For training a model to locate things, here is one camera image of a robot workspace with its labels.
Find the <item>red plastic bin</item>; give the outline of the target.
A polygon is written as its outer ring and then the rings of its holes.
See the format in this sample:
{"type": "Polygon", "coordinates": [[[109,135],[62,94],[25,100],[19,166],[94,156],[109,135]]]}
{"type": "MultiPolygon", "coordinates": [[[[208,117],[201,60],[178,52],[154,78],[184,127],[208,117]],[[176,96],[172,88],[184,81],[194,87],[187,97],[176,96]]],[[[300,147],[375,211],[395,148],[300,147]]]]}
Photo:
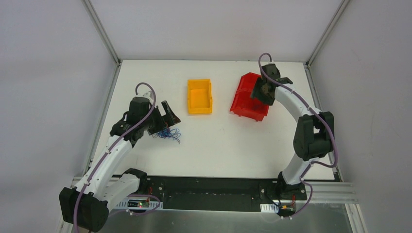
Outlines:
{"type": "Polygon", "coordinates": [[[262,121],[269,112],[269,105],[265,105],[257,99],[251,99],[250,95],[259,74],[246,73],[241,76],[239,85],[234,95],[234,100],[230,107],[230,112],[251,118],[255,121],[262,121]]]}

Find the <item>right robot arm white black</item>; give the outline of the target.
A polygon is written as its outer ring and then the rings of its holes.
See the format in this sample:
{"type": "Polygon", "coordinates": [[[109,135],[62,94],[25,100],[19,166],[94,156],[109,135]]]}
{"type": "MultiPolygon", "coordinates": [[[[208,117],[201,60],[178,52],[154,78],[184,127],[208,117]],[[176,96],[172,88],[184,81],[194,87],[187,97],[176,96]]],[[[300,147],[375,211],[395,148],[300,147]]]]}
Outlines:
{"type": "Polygon", "coordinates": [[[294,155],[288,166],[279,173],[274,189],[267,192],[273,198],[290,200],[305,193],[303,179],[313,163],[333,151],[334,116],[330,112],[311,108],[296,93],[293,82],[281,77],[275,64],[262,66],[260,74],[250,98],[268,106],[279,102],[296,121],[292,142],[294,155]]]}

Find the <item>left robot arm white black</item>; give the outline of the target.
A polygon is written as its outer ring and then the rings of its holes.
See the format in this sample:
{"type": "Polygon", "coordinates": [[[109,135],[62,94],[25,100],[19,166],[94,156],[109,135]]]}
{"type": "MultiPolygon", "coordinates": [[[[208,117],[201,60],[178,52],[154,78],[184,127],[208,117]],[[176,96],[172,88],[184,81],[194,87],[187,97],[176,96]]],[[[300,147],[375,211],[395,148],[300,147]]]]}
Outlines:
{"type": "Polygon", "coordinates": [[[149,194],[147,173],[129,168],[119,180],[109,185],[117,167],[145,133],[153,135],[180,123],[167,101],[162,101],[165,114],[154,106],[152,91],[132,98],[129,109],[112,126],[110,136],[101,153],[81,180],[72,188],[65,187],[59,194],[65,222],[92,232],[98,232],[109,213],[130,194],[149,194]]]}

